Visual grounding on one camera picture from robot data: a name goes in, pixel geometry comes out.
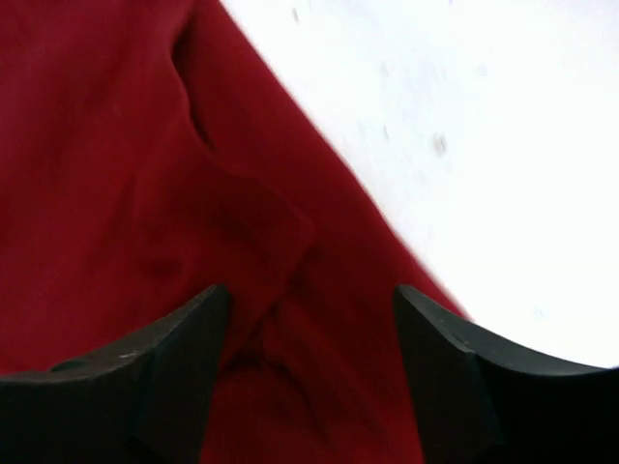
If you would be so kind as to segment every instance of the red fabric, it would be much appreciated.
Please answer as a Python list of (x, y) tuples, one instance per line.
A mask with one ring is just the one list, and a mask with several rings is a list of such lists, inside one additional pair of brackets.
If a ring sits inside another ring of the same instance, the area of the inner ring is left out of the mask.
[(0, 371), (223, 282), (203, 462), (421, 462), (392, 293), (453, 306), (222, 6), (4, 1), (0, 18)]

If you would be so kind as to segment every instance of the red cloth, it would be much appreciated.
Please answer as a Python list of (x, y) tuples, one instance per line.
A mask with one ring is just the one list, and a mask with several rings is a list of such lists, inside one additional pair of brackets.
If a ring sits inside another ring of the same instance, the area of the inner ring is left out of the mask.
[(392, 293), (453, 306), (222, 6), (16, 0), (0, 18), (0, 371), (223, 282), (203, 462), (421, 462)]

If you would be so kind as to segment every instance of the black plastic part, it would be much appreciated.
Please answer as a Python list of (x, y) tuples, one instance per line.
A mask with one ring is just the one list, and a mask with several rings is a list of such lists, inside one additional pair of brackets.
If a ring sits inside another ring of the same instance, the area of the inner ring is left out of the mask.
[(617, 461), (619, 370), (525, 348), (412, 287), (394, 311), (427, 464)]
[(1, 377), (0, 463), (198, 462), (228, 300), (211, 287), (82, 358)]

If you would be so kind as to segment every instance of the white surface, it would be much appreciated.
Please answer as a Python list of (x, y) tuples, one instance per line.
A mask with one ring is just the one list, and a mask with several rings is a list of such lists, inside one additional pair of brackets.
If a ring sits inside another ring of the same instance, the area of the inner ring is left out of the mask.
[(478, 323), (619, 364), (619, 2), (223, 3)]

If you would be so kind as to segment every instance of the white tabletop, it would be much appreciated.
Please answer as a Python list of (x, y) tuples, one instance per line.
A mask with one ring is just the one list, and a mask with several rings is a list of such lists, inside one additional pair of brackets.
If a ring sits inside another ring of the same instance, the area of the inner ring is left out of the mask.
[(476, 322), (619, 364), (619, 2), (223, 3)]

